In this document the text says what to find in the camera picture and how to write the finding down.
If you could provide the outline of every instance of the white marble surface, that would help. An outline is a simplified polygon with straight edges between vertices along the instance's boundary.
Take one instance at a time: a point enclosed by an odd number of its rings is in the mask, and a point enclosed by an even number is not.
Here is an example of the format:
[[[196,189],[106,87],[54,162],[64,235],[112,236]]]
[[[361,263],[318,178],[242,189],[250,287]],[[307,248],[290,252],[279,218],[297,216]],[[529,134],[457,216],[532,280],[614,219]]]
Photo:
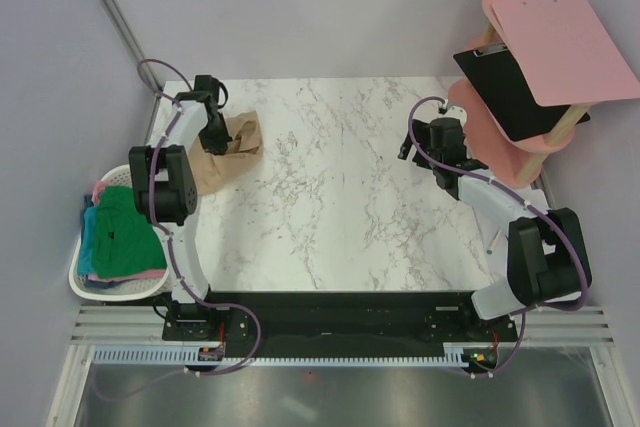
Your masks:
[[[454,78],[226,81],[226,116],[256,110],[265,155],[201,198],[197,245],[214,290],[462,290],[487,285],[471,208],[397,159],[409,109]],[[179,82],[167,92],[182,90]],[[171,107],[162,102],[152,139]],[[418,116],[429,120],[435,106]]]

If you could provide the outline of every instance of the brown paper bag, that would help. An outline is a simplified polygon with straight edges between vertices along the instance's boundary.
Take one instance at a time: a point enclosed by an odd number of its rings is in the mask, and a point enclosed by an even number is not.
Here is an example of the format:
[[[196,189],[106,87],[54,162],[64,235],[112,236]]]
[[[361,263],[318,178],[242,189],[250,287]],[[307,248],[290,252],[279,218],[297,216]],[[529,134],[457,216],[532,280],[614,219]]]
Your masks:
[[[189,164],[198,195],[216,192],[226,182],[246,172],[262,158],[262,132],[255,111],[226,118],[225,122],[229,136],[233,139],[229,142],[225,155],[205,152],[199,138],[189,151]]]

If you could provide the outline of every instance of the gray wall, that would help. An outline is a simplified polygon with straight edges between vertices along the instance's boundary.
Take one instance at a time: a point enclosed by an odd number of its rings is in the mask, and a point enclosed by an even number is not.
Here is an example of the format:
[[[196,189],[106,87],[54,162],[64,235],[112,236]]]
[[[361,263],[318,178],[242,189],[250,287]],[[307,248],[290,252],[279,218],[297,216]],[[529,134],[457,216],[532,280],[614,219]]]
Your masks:
[[[78,312],[82,195],[142,140],[151,98],[97,0],[0,0],[0,417],[46,417]]]
[[[118,0],[146,52],[223,79],[459,75],[480,0]]]
[[[590,0],[640,74],[640,0]],[[593,298],[610,316],[629,380],[640,394],[640,102],[596,106],[568,148],[545,164],[559,205],[580,216]]]

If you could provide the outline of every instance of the laundry basket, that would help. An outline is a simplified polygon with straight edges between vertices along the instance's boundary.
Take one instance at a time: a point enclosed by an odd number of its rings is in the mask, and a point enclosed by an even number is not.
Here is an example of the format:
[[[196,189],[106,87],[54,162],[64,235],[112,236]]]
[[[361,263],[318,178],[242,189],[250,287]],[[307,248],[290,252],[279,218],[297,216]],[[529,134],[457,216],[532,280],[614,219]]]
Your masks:
[[[126,185],[131,187],[131,172],[128,165],[121,165],[109,171],[102,180],[109,185]],[[86,275],[78,275],[78,257],[80,255],[80,242],[78,237],[71,267],[69,268],[69,284],[71,289],[80,297],[88,300],[98,300],[101,302],[127,302],[140,300],[145,297],[171,291],[171,279],[169,269],[165,274],[157,279],[128,280],[120,285],[109,289],[91,289],[85,287]]]

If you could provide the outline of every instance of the pink clipboard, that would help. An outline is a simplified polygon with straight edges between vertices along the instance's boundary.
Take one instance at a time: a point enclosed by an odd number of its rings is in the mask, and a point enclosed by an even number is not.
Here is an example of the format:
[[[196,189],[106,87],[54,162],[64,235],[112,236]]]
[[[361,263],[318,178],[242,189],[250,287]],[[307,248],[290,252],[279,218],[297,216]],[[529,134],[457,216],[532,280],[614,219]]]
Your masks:
[[[498,0],[492,8],[539,105],[640,98],[640,82],[587,0]]]

